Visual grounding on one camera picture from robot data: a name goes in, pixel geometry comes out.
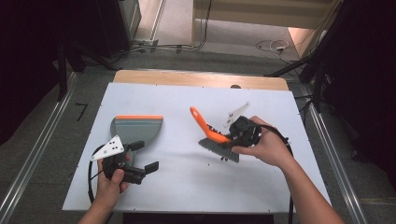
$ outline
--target gray floor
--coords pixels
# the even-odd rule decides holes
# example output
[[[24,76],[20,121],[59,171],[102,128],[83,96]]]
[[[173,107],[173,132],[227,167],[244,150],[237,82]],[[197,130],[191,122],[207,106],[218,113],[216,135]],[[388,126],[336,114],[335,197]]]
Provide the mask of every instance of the gray floor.
[[[280,60],[276,59],[191,51],[175,54],[171,50],[157,50],[152,54],[130,53],[117,62],[117,65],[123,66],[124,69],[190,70],[249,76],[270,73],[284,66]],[[90,66],[84,74],[78,74],[76,89],[9,223],[75,223],[82,216],[79,212],[63,212],[62,206],[106,85],[114,75],[115,72],[107,71],[99,65]],[[289,75],[285,78],[289,81],[290,90],[294,95],[302,95],[300,83],[295,81],[296,78]],[[15,174],[21,169],[29,150],[44,127],[56,98],[57,88],[43,99],[14,136],[0,146],[2,197]],[[88,104],[80,121],[77,119],[82,108],[76,103]],[[301,107],[304,105],[304,100],[297,100],[296,103]],[[394,190],[383,172],[372,164],[350,159],[353,148],[349,144],[340,119],[327,112],[326,106],[324,106],[323,115],[358,197],[360,199],[394,198]],[[352,223],[343,195],[319,140],[318,132],[309,116],[306,121],[306,131],[317,157],[323,180],[327,184],[332,204],[346,223]],[[395,208],[395,204],[365,203],[363,205],[369,223],[393,223],[396,218]],[[276,223],[285,223],[286,219],[285,214],[276,215]],[[120,214],[112,219],[113,223],[120,223],[120,221]]]

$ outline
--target right hand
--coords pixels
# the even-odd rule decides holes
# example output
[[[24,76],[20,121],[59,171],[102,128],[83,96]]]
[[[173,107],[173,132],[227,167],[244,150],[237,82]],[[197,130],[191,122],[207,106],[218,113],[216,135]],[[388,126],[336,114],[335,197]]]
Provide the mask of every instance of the right hand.
[[[262,119],[254,116],[250,118],[253,122],[257,124],[264,124],[272,126]],[[277,167],[281,167],[282,164],[288,162],[290,159],[293,160],[293,157],[290,155],[288,149],[282,140],[275,133],[262,128],[262,136],[259,143],[254,147],[233,147],[233,152],[239,154],[245,154],[254,156],[265,163],[270,165],[274,165]]]

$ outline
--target white tabletop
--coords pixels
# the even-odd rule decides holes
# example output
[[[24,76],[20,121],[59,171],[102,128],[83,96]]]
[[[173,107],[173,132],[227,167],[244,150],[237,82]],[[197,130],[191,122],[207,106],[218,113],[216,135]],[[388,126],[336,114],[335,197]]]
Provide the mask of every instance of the white tabletop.
[[[193,119],[195,106],[205,121],[222,133],[228,112],[250,102],[245,117],[257,115],[290,139],[296,160],[330,202],[308,137],[290,91],[263,91],[145,84],[109,83],[92,132],[78,163],[63,210],[87,210],[88,164],[93,151],[110,138],[117,115],[162,115],[163,126],[153,141],[137,151],[135,166],[154,161],[160,169],[141,185],[131,185],[120,196],[116,211],[169,213],[279,213],[289,211],[290,193],[284,176],[274,166],[254,157],[240,162],[198,145],[205,138]],[[92,174],[97,167],[92,167]],[[96,189],[96,178],[92,181]]]

